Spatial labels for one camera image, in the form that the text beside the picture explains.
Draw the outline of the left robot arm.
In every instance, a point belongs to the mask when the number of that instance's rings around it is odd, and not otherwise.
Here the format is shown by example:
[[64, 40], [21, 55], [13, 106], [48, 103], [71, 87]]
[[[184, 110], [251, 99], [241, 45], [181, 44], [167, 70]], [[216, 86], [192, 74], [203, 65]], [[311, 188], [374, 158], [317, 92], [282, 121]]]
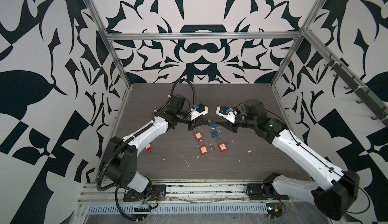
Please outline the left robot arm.
[[97, 190], [107, 191], [113, 187], [146, 192], [151, 181], [137, 171], [137, 158], [143, 150], [151, 150], [151, 143], [159, 136], [176, 127], [178, 123], [188, 125], [192, 131], [200, 124], [206, 124], [203, 118], [208, 113], [204, 104], [194, 104], [188, 111], [183, 110], [186, 98], [175, 94], [160, 110], [155, 110], [152, 120], [134, 133], [123, 138], [109, 140], [99, 166], [96, 180]]

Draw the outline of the blue padlock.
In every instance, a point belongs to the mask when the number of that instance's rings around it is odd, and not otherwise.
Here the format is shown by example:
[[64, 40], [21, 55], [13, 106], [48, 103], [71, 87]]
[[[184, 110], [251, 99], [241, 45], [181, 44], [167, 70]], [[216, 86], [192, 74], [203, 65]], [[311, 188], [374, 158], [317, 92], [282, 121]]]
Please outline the blue padlock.
[[217, 124], [216, 122], [212, 122], [212, 123], [209, 124], [209, 127], [217, 128], [217, 127], [219, 127], [219, 124]]
[[210, 133], [211, 133], [212, 138], [218, 138], [219, 137], [218, 131], [215, 128], [211, 128], [210, 129]]

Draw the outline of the red padlock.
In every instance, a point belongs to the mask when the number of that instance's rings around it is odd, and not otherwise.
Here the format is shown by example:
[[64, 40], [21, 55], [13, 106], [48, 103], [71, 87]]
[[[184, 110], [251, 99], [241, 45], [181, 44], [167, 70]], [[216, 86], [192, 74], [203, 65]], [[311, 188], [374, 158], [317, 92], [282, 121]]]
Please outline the red padlock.
[[203, 140], [198, 141], [199, 149], [202, 155], [206, 155], [209, 153], [208, 148], [206, 144], [203, 142]]
[[217, 144], [218, 144], [218, 148], [219, 148], [220, 152], [225, 152], [225, 151], [228, 150], [227, 144], [226, 144], [226, 142], [225, 142], [223, 139], [221, 139], [220, 137], [218, 137], [218, 138], [216, 139], [216, 142], [217, 142]]
[[147, 151], [151, 152], [151, 150], [153, 149], [153, 146], [151, 144], [149, 144], [145, 149]]
[[196, 128], [193, 129], [193, 134], [194, 134], [194, 137], [195, 137], [195, 139], [196, 139], [197, 141], [203, 140], [203, 135], [202, 135], [202, 133], [201, 133], [199, 130], [197, 130]]

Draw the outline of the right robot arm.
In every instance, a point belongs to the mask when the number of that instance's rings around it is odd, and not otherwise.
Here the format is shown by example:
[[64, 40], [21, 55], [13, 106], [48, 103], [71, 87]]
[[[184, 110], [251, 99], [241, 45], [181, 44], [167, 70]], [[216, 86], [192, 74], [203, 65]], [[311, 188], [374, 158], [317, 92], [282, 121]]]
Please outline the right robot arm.
[[226, 129], [234, 133], [238, 128], [252, 129], [312, 178], [301, 181], [272, 174], [268, 181], [273, 190], [279, 195], [310, 202], [328, 218], [339, 221], [358, 198], [360, 176], [352, 170], [341, 169], [312, 150], [281, 119], [270, 118], [258, 99], [247, 100], [244, 108], [240, 112], [236, 107], [219, 106], [216, 113], [226, 119]]

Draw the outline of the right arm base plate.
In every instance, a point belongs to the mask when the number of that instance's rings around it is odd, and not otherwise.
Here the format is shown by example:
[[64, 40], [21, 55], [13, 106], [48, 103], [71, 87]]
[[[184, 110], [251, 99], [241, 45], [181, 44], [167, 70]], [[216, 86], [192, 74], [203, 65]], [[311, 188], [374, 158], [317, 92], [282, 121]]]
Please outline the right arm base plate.
[[289, 200], [287, 195], [278, 194], [271, 184], [247, 184], [246, 195], [250, 200]]

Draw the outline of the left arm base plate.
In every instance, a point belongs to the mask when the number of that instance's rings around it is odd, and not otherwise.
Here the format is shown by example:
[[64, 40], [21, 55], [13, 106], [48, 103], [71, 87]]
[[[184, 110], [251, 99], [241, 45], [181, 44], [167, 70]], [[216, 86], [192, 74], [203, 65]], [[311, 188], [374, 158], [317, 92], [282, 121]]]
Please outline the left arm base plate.
[[166, 195], [166, 185], [150, 184], [143, 192], [137, 192], [133, 189], [126, 190], [123, 201], [124, 202], [135, 202], [144, 199], [146, 201], [159, 201]]

